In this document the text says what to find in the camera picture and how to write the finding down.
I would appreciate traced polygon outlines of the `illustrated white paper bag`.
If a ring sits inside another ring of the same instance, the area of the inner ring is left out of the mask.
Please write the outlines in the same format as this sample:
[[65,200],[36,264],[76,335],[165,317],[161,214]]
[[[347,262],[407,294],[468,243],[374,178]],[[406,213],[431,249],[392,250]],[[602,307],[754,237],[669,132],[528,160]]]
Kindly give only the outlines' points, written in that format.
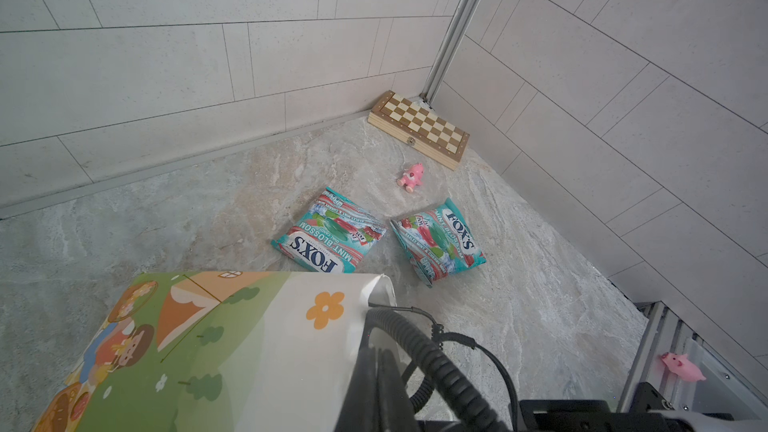
[[147,273],[123,292],[39,431],[331,431],[383,274]]

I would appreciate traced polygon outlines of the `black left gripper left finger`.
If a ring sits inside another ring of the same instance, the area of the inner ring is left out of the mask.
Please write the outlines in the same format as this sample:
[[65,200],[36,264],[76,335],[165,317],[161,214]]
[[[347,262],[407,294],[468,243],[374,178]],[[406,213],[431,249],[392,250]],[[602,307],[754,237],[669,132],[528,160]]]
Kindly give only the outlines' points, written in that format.
[[379,430],[377,350],[360,349],[350,384],[335,426],[336,432]]

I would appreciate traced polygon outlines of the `teal Fox's mint candy bag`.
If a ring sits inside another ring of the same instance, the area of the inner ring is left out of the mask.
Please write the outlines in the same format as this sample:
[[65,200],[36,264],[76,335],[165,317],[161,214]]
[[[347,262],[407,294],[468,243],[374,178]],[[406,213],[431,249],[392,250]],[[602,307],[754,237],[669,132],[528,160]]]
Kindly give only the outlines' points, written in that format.
[[331,188],[271,245],[310,271],[353,273],[386,234],[386,225]]

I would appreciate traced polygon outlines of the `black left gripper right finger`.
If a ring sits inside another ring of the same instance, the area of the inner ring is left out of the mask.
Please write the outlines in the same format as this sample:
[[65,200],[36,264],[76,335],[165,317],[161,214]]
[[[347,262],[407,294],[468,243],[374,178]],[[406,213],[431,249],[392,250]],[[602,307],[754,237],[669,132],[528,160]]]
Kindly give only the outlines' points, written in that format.
[[378,430],[418,432],[413,407],[391,350],[379,349],[377,357]]

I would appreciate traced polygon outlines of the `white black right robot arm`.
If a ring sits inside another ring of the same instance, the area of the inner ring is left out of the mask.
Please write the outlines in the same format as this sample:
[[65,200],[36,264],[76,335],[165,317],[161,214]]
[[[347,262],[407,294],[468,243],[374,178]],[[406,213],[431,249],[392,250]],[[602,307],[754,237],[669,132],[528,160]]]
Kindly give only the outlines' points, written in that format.
[[[439,323],[425,335],[405,307],[374,304],[365,317],[353,375],[335,425],[338,431],[764,431],[762,420],[727,413],[678,411],[648,383],[626,412],[601,400],[519,400],[511,375],[487,348]],[[504,421],[444,353],[453,342],[482,353],[509,396]]]

